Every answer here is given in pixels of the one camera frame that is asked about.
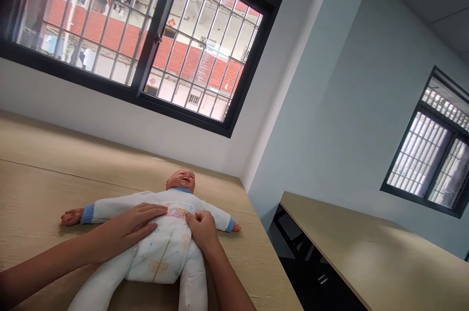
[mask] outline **window frame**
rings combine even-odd
[[[448,214],[450,216],[456,217],[456,218],[461,218],[467,204],[469,201],[469,173],[466,174],[466,177],[463,180],[463,185],[455,199],[455,204],[453,205],[453,208],[449,208],[446,206],[443,206],[441,204],[432,202],[428,200],[429,195],[431,194],[431,191],[433,189],[433,186],[437,180],[438,174],[443,167],[445,160],[451,150],[451,147],[454,144],[454,141],[456,139],[462,141],[466,145],[469,146],[469,132],[463,129],[461,126],[456,124],[454,121],[450,120],[449,118],[445,117],[442,115],[439,111],[437,111],[435,108],[433,108],[431,105],[426,103],[425,101],[422,100],[426,89],[428,88],[428,85],[431,81],[432,78],[437,79],[439,82],[441,82],[445,87],[450,89],[453,93],[455,93],[458,97],[460,97],[462,100],[468,102],[469,101],[469,93],[467,93],[465,90],[463,90],[460,86],[458,86],[455,82],[453,82],[445,73],[443,73],[437,66],[433,67],[433,70],[431,71],[430,77],[428,78],[424,90],[422,94],[420,95],[419,101],[417,103],[417,106],[415,107],[414,112],[412,113],[412,117],[409,121],[409,124],[404,132],[404,136],[399,143],[399,147],[396,151],[396,154],[393,157],[393,160],[391,162],[391,165],[389,166],[389,169],[386,173],[386,176],[384,177],[383,183],[381,185],[380,191],[398,196],[400,198],[421,204],[425,207],[434,209],[436,211]],[[417,115],[417,113],[420,112],[424,116],[430,118],[432,121],[436,122],[438,125],[443,127],[444,129],[447,130],[447,134],[445,135],[445,138],[442,141],[442,145],[440,149],[438,150],[435,160],[434,160],[434,165],[431,166],[429,174],[428,174],[428,180],[426,180],[423,183],[423,188],[425,191],[425,195],[423,197],[409,193],[405,190],[402,190],[400,188],[397,188],[395,186],[392,186],[387,183],[389,176],[391,175],[392,169],[394,168],[394,164],[396,163],[399,153],[401,152],[402,147],[404,146],[405,139],[407,137],[407,134],[410,131],[410,128],[412,127],[412,123]]]
[[[251,47],[252,53],[246,61],[236,92],[230,100],[228,112],[223,121],[218,121],[144,93],[173,0],[158,0],[130,86],[119,84],[12,42],[16,40],[15,36],[19,32],[19,23],[26,0],[3,1],[5,4],[0,16],[0,57],[228,138],[231,137],[235,128],[282,2],[282,0],[240,0],[262,14],[263,19]]]

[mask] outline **wooden table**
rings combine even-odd
[[[0,270],[92,227],[59,226],[70,208],[138,191],[163,191],[177,169],[196,173],[195,194],[230,213],[243,230],[220,241],[258,310],[301,310],[277,255],[238,178],[0,111]],[[97,266],[44,288],[21,310],[66,310]],[[109,310],[177,310],[179,285],[124,281]],[[209,309],[217,310],[208,276]]]
[[[280,204],[368,310],[469,310],[467,262],[391,221],[290,193]]]

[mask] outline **doll hand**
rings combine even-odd
[[[233,225],[233,229],[231,230],[232,232],[237,232],[237,231],[240,231],[241,230],[241,226],[238,224],[238,223],[234,223]]]
[[[80,223],[82,219],[83,209],[82,208],[75,208],[73,210],[66,211],[65,214],[62,215],[62,222],[60,225],[64,226],[72,226]]]

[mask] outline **doll face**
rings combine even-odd
[[[194,192],[194,189],[195,189],[194,172],[190,169],[181,169],[175,172],[166,181],[166,190],[169,190],[172,187],[184,187]]]

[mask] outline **blue collar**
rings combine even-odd
[[[182,191],[182,192],[185,192],[185,193],[188,193],[188,194],[192,194],[192,191],[188,188],[178,187],[178,188],[170,188],[170,190],[179,190],[179,191]]]

